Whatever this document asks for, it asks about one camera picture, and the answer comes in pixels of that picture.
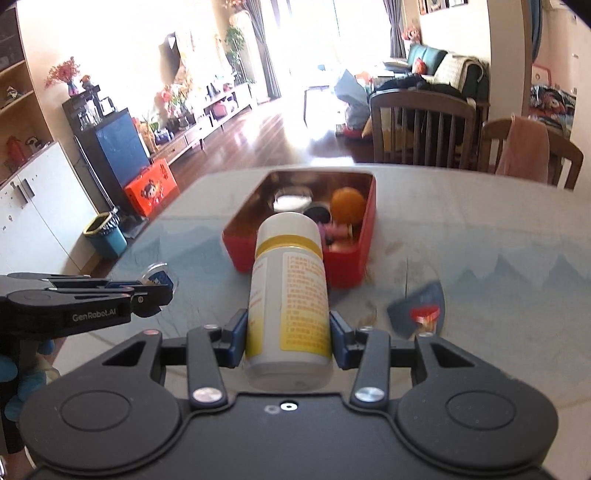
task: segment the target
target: wooden chair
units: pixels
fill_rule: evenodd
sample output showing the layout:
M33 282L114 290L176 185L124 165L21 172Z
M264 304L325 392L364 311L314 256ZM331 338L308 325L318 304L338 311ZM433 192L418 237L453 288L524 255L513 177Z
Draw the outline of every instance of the wooden chair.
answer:
M496 154L495 171L499 166L505 141L509 137L509 130L511 129L512 120L503 119L493 122L485 122L480 134L480 151L478 154L478 170L489 171L489 161L491 158L491 149L493 141L499 142L499 150ZM548 129L548 137L550 139L550 163L548 166L548 184L558 186L558 181L564 169L563 159L566 158L571 161L569 175L566 178L564 188L573 190L581 167L583 166L583 152L581 152L576 145L571 141L560 135L559 133Z
M389 159L391 162L402 163L403 165L469 168L476 111L467 102L442 93L423 90L385 90L374 94L369 103L374 131L374 157L376 162L383 163L385 161L381 111L389 109ZM464 127L464 147L458 162L456 160L456 132L461 134L462 122ZM394 126L402 130L401 135L396 135ZM412 145L407 145L407 132L413 135ZM398 156L396 153L397 136L401 137L399 143L402 144L398 145L398 147L401 147L400 161L396 158Z

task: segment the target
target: curtain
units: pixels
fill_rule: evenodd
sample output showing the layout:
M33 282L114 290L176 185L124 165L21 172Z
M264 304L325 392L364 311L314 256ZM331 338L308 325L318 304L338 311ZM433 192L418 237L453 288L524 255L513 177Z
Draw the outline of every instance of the curtain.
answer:
M406 58L406 50L400 33L402 23L402 0L384 0L390 19L390 56L395 59Z
M262 8L261 0L248 0L245 4L246 10L251 15L252 26L255 30L255 36L259 42L261 51L262 68L265 72L265 80L267 81L267 91L271 98L281 97L281 91L279 90L279 83L277 82L277 76L271 63L271 55L269 53L269 47L265 39L265 26L262 21Z
M530 0L532 60L535 61L542 45L543 10L542 0Z

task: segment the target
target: white cabinet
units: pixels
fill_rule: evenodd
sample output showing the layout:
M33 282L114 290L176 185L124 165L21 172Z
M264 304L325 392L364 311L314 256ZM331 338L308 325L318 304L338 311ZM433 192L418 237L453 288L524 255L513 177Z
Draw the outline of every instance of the white cabinet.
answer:
M59 143L54 143L19 173L22 191L37 209L79 270L95 250L82 235L96 211Z
M78 273L14 180L0 191L0 245L11 271Z
M45 148L0 190L0 274L78 274L95 214L60 144Z

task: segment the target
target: blue trash can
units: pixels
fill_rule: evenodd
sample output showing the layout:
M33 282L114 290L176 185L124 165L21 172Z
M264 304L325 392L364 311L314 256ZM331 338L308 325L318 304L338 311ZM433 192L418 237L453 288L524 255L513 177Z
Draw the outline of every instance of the blue trash can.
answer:
M127 248L127 240L119 229L119 217L112 212L97 215L84 229L84 236L107 260L116 260Z

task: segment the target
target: picture frame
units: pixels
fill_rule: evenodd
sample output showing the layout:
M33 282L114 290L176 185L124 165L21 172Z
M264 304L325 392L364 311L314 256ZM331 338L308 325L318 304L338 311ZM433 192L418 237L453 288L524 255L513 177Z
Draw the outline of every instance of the picture frame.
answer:
M446 0L427 0L427 10L431 14L447 8Z
M427 15L429 11L427 10L427 1L428 0L417 0L418 1L418 11L421 15Z

